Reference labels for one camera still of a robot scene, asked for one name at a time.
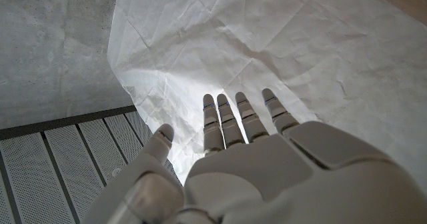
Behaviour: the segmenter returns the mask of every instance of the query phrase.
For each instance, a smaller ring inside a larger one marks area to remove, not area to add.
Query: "white cloth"
[[[274,133],[269,87],[298,121],[366,140],[427,190],[427,28],[384,0],[117,0],[108,58],[151,130],[174,127],[181,182],[202,156],[203,95],[234,105],[243,91]]]

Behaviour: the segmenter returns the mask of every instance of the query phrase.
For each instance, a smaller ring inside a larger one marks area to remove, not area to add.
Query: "crumpled fabric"
[[[243,91],[270,133],[270,88],[393,157],[427,190],[427,28],[385,0],[117,0],[108,59],[152,130],[175,129],[183,183],[203,156],[202,97]]]

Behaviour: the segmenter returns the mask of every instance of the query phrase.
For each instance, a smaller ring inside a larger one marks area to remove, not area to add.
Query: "concrete wall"
[[[107,62],[115,0],[0,0],[0,129],[132,105]]]

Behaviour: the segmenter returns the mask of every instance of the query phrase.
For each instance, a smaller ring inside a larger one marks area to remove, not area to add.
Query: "white paper sheet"
[[[154,131],[175,129],[184,182],[202,154],[202,97],[261,90],[391,155],[427,190],[427,28],[384,0],[117,0],[111,68]]]

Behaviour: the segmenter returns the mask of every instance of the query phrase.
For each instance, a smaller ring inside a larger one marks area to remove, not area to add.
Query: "perforated panel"
[[[79,124],[105,181],[113,179],[113,172],[126,165],[102,119]]]
[[[74,223],[40,133],[0,141],[23,223]]]
[[[147,124],[141,119],[137,111],[125,114],[133,129],[135,129],[136,135],[141,139],[142,145],[148,143],[149,138],[153,135]]]
[[[113,117],[106,117],[105,122],[109,126],[111,133],[115,137],[117,144],[125,155],[127,162],[131,162],[138,156],[142,149],[142,145],[132,131],[131,126],[126,121],[125,116],[116,115]]]
[[[0,223],[15,223],[12,216],[11,206],[7,198],[6,188],[3,183],[3,177],[0,174]]]
[[[74,125],[45,131],[80,220],[103,189],[96,168]]]

